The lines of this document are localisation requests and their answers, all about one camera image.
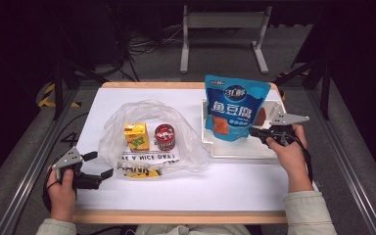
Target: hand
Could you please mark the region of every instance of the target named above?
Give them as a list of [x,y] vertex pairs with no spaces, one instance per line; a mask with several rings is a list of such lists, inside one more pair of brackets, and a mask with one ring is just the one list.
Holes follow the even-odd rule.
[[[294,124],[293,129],[304,147],[307,149],[304,127]],[[266,141],[270,149],[277,154],[279,163],[288,173],[289,193],[313,190],[312,184],[307,176],[306,162],[301,146],[296,142],[293,142],[288,146],[282,146],[271,137],[268,137]]]
[[[56,171],[50,168],[51,173],[47,181],[47,187],[57,181]],[[75,193],[72,189],[73,172],[66,170],[63,176],[63,183],[55,183],[48,189],[51,199],[51,218],[72,222],[72,215],[75,210]]]

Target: plastic bag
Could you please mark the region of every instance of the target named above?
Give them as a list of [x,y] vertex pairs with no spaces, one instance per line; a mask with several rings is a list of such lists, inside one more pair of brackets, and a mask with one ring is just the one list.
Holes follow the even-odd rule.
[[[123,158],[128,150],[123,134],[126,123],[162,122],[173,126],[179,154],[177,161],[158,164],[141,163]],[[116,170],[130,177],[150,177],[186,169],[198,171],[208,164],[209,153],[202,147],[201,138],[176,109],[155,100],[126,103],[106,122],[99,142],[99,156]]]

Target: food package label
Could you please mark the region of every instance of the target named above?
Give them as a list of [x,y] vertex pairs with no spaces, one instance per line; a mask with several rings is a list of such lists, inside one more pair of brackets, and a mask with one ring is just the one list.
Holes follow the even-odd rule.
[[225,141],[247,138],[270,87],[256,80],[207,75],[206,129]]

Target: yellow juice box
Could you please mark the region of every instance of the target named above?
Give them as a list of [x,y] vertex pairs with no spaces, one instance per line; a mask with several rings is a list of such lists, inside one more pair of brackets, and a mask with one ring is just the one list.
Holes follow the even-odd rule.
[[149,135],[146,123],[127,123],[124,137],[131,152],[149,151]]

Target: white tabletop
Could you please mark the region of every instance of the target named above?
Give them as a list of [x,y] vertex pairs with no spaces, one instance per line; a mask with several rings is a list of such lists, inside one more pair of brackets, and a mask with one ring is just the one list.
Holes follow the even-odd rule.
[[[269,99],[279,99],[271,90]],[[128,102],[161,101],[182,113],[201,136],[204,89],[100,88],[77,143],[81,154],[97,151],[104,124]],[[98,158],[82,171],[111,168]],[[201,172],[179,170],[155,178],[130,179],[114,173],[98,190],[78,190],[80,211],[142,212],[282,212],[287,175],[274,161],[212,159]]]

